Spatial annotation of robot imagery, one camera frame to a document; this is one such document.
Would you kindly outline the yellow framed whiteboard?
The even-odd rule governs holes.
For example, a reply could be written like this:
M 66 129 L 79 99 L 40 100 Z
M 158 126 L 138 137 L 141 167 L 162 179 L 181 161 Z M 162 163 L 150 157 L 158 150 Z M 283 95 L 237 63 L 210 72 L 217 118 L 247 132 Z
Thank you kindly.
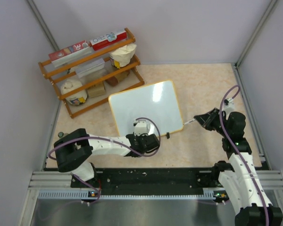
M 133 122 L 141 117 L 152 120 L 162 136 L 183 129 L 182 113 L 172 80 L 112 94 L 108 102 L 120 136 L 132 133 Z

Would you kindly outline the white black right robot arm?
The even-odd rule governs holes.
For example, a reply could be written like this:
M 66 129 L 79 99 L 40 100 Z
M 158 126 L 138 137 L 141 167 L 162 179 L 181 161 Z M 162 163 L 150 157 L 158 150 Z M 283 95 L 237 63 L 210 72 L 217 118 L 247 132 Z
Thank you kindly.
M 227 114 L 214 108 L 194 116 L 204 129 L 222 136 L 228 162 L 214 164 L 211 182 L 222 186 L 235 211 L 237 226 L 279 226 L 283 213 L 266 195 L 253 163 L 250 145 L 244 137 L 246 117 L 240 112 Z

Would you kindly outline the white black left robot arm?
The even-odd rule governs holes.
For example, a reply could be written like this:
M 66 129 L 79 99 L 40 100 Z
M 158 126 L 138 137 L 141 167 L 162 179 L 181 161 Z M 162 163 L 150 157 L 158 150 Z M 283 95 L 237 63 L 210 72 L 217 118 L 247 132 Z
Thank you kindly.
M 86 129 L 77 129 L 54 143 L 54 153 L 58 172 L 74 174 L 86 186 L 91 187 L 97 183 L 98 176 L 94 165 L 88 162 L 90 156 L 145 157 L 153 154 L 159 147 L 160 140 L 155 134 L 132 133 L 108 138 L 92 136 Z

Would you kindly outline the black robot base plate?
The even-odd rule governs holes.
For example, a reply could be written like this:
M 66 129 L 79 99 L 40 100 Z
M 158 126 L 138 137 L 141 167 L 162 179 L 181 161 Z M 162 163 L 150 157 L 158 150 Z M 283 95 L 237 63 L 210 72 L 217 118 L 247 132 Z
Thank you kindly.
M 199 195 L 221 187 L 210 168 L 98 168 L 87 183 L 103 195 Z

